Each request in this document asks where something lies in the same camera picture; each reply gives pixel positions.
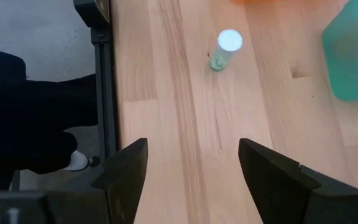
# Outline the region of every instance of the wooden tabletop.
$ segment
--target wooden tabletop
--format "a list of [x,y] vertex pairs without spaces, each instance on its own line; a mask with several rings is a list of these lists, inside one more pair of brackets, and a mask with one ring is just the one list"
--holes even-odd
[[[137,223],[260,223],[240,138],[358,187],[358,103],[332,95],[320,41],[346,0],[111,1],[122,146],[149,139]],[[243,48],[216,73],[228,28]]]

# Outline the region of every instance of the white bottle cap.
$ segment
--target white bottle cap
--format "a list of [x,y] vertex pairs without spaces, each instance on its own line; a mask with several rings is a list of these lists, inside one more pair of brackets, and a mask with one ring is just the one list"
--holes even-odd
[[236,52],[242,46],[242,37],[234,29],[227,29],[219,34],[218,44],[227,52]]

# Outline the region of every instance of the small plastic bottle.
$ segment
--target small plastic bottle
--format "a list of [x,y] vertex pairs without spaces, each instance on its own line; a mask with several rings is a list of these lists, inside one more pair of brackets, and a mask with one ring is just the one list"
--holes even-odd
[[222,31],[218,37],[218,46],[209,61],[212,70],[223,70],[230,59],[242,46],[242,37],[234,29]]

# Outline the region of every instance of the white sneaker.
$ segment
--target white sneaker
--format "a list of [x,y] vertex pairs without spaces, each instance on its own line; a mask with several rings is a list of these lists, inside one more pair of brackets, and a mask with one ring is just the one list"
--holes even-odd
[[80,171],[85,169],[88,166],[88,164],[89,164],[88,157],[82,152],[75,150],[71,155],[71,160],[69,165],[63,170]]

